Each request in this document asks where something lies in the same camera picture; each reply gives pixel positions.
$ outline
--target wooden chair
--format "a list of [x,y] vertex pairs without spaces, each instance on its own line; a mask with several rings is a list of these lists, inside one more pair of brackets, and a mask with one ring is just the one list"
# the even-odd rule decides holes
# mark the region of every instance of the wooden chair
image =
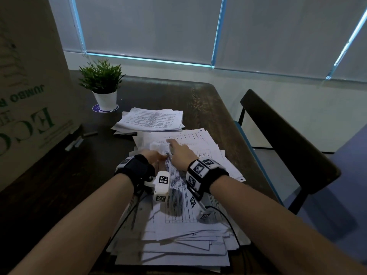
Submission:
[[[300,193],[288,208],[292,213],[297,214],[309,194],[315,194],[332,183],[341,175],[341,171],[253,90],[249,89],[245,93],[241,99],[241,105],[243,109],[239,121],[235,123],[247,145],[253,151],[241,128],[245,112],[249,114],[299,183]],[[253,154],[266,179],[274,189],[255,152]]]

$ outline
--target person's right hand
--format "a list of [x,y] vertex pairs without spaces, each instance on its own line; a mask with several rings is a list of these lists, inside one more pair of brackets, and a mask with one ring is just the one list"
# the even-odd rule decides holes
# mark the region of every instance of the person's right hand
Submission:
[[171,162],[177,169],[187,171],[190,163],[199,159],[187,145],[181,146],[175,139],[167,139],[167,142],[170,143],[173,148]]

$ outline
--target roller blind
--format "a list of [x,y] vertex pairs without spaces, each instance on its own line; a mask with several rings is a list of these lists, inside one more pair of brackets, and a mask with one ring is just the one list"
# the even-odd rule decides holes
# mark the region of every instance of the roller blind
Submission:
[[48,0],[55,18],[57,31],[64,51],[81,52],[68,0]]
[[210,64],[221,0],[76,0],[87,51]]
[[326,78],[367,0],[227,0],[215,68]]
[[367,24],[357,34],[332,78],[367,82]]

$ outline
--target table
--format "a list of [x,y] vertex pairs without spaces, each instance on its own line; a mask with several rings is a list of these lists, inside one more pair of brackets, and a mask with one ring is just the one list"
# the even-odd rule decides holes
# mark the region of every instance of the table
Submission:
[[[276,199],[245,141],[233,123],[220,96],[208,83],[125,76],[117,93],[119,109],[110,113],[92,111],[92,92],[78,86],[78,71],[71,78],[80,100],[82,127],[75,134],[97,130],[79,148],[64,148],[76,138],[69,135],[15,182],[0,192],[0,273],[13,268],[68,212],[113,175],[115,167],[134,149],[131,136],[113,136],[110,128],[132,107],[183,110],[187,129],[205,128],[227,158],[246,178],[246,184]],[[254,245],[245,246],[247,271],[263,274],[274,270]],[[91,274],[208,273],[191,267],[115,266],[115,257],[102,252]],[[230,253],[231,267],[224,273],[243,273],[239,251]]]

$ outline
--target white wall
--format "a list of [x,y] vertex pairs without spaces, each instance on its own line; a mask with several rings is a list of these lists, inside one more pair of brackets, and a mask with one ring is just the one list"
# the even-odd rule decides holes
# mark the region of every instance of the white wall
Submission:
[[[65,52],[69,69],[102,59]],[[213,84],[233,119],[238,120],[240,100],[253,89],[295,129],[321,151],[336,151],[367,123],[367,84],[281,77],[206,67],[108,58],[131,76]],[[252,146],[270,147],[246,114],[242,125]]]

